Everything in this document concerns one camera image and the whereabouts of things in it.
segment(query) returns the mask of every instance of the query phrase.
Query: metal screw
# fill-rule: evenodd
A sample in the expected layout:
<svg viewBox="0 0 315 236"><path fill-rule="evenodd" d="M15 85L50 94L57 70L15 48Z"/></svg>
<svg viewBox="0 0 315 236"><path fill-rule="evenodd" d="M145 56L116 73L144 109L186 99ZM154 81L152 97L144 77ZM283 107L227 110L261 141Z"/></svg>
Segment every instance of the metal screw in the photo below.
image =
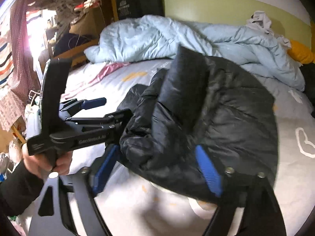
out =
<svg viewBox="0 0 315 236"><path fill-rule="evenodd" d="M234 173L234 168L227 167L227 168L225 169L225 172L228 173L228 174L233 174L233 173Z"/></svg>
<svg viewBox="0 0 315 236"><path fill-rule="evenodd" d="M87 173L89 171L89 167L83 167L81 173Z"/></svg>
<svg viewBox="0 0 315 236"><path fill-rule="evenodd" d="M257 174L257 176L260 177L260 178L264 178L265 177L265 173L264 172L259 172Z"/></svg>

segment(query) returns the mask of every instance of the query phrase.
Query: black backpack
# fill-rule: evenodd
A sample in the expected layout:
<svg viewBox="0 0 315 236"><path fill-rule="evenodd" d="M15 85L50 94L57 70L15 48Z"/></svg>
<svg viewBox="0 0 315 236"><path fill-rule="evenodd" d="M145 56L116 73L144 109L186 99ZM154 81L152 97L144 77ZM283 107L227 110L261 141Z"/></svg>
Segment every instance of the black backpack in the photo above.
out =
<svg viewBox="0 0 315 236"><path fill-rule="evenodd" d="M165 16L162 0L116 0L119 20L144 15Z"/></svg>

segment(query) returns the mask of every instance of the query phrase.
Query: black sleeve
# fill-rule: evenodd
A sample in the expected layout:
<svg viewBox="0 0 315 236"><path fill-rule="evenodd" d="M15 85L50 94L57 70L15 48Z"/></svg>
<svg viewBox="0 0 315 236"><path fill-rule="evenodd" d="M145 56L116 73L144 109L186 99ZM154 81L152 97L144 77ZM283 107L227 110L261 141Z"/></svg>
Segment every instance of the black sleeve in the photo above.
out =
<svg viewBox="0 0 315 236"><path fill-rule="evenodd" d="M21 161L13 174L0 184L1 212L17 216L34 201L44 185L42 179L30 173Z"/></svg>

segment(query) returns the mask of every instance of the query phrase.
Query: mattress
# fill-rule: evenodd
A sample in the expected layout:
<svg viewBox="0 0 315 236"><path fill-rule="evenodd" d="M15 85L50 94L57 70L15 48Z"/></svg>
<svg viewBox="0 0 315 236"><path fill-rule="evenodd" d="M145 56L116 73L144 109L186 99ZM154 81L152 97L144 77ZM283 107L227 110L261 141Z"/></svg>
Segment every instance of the mattress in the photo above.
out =
<svg viewBox="0 0 315 236"><path fill-rule="evenodd" d="M137 83L149 85L158 68L168 68L170 60L151 60L118 69L101 82L83 90L77 99L105 97L107 104L80 111L76 117L102 117L116 110L128 90ZM104 64L87 64L70 73L67 88L89 78ZM287 235L294 236L315 205L315 120L307 97L277 79L257 77L276 98L274 112L279 135L279 165L275 182ZM70 173L90 166L104 153L104 144L73 153ZM85 231L73 194L69 194L78 234ZM214 204L203 203L153 185L117 163L95 201L111 233L117 235L202 235L215 212ZM34 209L32 204L21 216L27 230ZM229 235L235 235L243 209L237 209Z"/></svg>

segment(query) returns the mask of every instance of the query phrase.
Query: orange pillow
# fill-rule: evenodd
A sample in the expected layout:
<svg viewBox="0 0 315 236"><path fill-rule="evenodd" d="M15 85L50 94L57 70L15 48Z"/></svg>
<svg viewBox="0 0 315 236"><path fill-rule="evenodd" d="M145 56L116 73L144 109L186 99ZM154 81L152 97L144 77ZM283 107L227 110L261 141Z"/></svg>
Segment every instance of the orange pillow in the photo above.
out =
<svg viewBox="0 0 315 236"><path fill-rule="evenodd" d="M302 64L309 64L315 61L315 54L304 44L290 40L292 48L288 50L288 55L295 61Z"/></svg>

